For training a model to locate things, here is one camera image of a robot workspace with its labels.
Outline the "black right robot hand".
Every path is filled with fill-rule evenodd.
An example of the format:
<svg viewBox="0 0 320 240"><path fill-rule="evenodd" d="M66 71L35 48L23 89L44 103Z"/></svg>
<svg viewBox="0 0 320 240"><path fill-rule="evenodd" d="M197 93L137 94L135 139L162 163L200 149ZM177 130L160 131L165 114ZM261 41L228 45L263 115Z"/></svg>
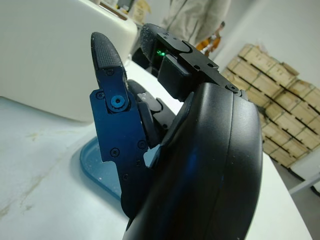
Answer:
<svg viewBox="0 0 320 240"><path fill-rule="evenodd" d="M244 90L189 42L147 23L140 47L177 114L142 99L102 33L90 38L98 89L90 94L100 155L114 162L125 240L243 240L258 203L263 144Z"/></svg>

